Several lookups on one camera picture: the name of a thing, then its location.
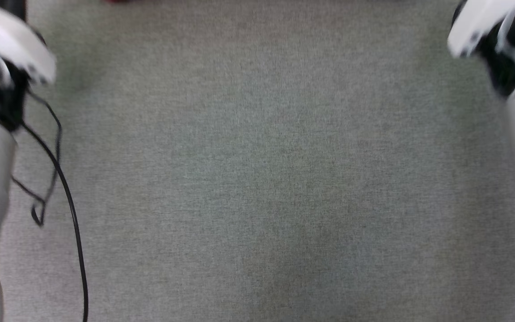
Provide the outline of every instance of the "gray fabric surface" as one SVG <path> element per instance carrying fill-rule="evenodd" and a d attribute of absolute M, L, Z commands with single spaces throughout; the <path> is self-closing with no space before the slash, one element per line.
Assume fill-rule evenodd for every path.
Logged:
<path fill-rule="evenodd" d="M 515 321 L 515 181 L 456 0 L 39 0 L 90 321 Z M 27 121 L 52 143 L 52 119 Z M 18 136 L 15 174 L 51 164 Z M 12 190 L 7 320 L 79 321 L 58 188 Z"/>

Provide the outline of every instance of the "textured fabric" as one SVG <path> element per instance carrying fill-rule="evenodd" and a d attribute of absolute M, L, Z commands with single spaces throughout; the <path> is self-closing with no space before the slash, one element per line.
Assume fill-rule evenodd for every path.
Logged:
<path fill-rule="evenodd" d="M 515 321 L 515 180 L 456 0 L 39 0 L 90 321 Z M 27 122 L 55 127 L 30 102 Z M 26 134 L 15 174 L 44 192 Z M 69 208 L 12 189 L 7 321 L 82 316 Z"/>

